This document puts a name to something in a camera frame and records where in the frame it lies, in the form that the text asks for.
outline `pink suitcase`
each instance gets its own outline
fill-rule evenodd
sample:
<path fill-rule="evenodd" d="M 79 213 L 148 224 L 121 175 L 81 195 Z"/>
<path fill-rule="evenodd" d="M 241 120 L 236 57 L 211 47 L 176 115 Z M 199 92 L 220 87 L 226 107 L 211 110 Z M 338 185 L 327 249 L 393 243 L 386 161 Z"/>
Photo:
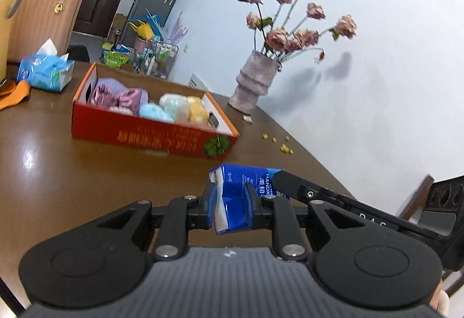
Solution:
<path fill-rule="evenodd" d="M 82 0 L 23 0 L 12 18 L 8 61 L 20 62 L 52 39 L 66 52 Z"/>

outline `metal screw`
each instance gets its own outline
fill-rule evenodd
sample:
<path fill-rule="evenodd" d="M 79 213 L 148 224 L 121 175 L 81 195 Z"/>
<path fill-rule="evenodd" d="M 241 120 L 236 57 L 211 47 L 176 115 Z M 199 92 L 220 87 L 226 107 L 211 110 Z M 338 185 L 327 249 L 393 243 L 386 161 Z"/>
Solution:
<path fill-rule="evenodd" d="M 288 256 L 300 256 L 305 253 L 305 248 L 301 245 L 291 244 L 291 245 L 285 245 L 282 248 L 282 251 L 284 252 L 285 255 L 288 255 Z"/>
<path fill-rule="evenodd" d="M 179 250 L 172 245 L 162 245 L 156 248 L 155 254 L 163 258 L 171 258 L 176 255 Z"/>

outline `tissue pack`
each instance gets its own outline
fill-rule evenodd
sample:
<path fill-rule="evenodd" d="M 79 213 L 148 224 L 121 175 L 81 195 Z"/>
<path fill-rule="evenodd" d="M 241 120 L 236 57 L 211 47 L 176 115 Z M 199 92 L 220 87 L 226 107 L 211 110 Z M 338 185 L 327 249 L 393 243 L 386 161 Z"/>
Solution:
<path fill-rule="evenodd" d="M 56 55 L 37 54 L 21 60 L 17 82 L 47 91 L 60 92 L 71 81 L 74 61 Z"/>
<path fill-rule="evenodd" d="M 214 224 L 218 234 L 251 227 L 252 208 L 245 183 L 251 183 L 258 196 L 276 195 L 288 199 L 272 188 L 271 179 L 278 171 L 281 169 L 222 164 L 210 172 L 210 181 L 217 186 Z"/>

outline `yellow bag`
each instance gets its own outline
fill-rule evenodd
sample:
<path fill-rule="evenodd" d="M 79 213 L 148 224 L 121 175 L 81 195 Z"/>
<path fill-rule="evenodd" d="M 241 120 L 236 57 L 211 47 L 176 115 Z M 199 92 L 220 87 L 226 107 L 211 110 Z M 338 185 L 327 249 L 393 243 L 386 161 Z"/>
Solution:
<path fill-rule="evenodd" d="M 132 22 L 129 22 L 129 26 L 132 27 L 132 29 L 136 32 L 136 34 L 145 40 L 150 40 L 155 36 L 153 33 L 153 30 L 151 29 L 150 25 L 148 23 L 138 21 L 139 26 L 135 26 Z"/>

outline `purple fabric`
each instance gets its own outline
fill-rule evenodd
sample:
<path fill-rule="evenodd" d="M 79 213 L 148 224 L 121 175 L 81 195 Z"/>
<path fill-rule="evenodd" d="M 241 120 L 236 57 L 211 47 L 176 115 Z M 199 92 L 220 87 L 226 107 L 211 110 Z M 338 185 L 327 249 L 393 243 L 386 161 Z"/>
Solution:
<path fill-rule="evenodd" d="M 106 108 L 111 106 L 126 107 L 134 114 L 138 114 L 142 92 L 143 89 L 140 88 L 129 88 L 115 95 L 108 86 L 99 82 L 95 87 L 90 103 Z"/>

